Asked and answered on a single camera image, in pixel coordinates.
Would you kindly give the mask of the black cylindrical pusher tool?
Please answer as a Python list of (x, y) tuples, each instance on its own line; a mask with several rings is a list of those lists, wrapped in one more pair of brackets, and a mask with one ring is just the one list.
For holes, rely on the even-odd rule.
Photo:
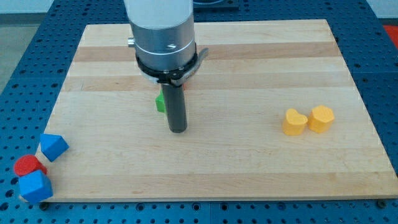
[(187, 114), (183, 86), (161, 85), (169, 129), (182, 133), (187, 128)]

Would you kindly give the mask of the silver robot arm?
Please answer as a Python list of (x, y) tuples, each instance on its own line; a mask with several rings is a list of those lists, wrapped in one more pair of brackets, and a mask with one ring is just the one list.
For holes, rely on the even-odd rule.
[(189, 0), (125, 0), (142, 74), (161, 85), (169, 129), (187, 128), (183, 84), (199, 59), (193, 2)]

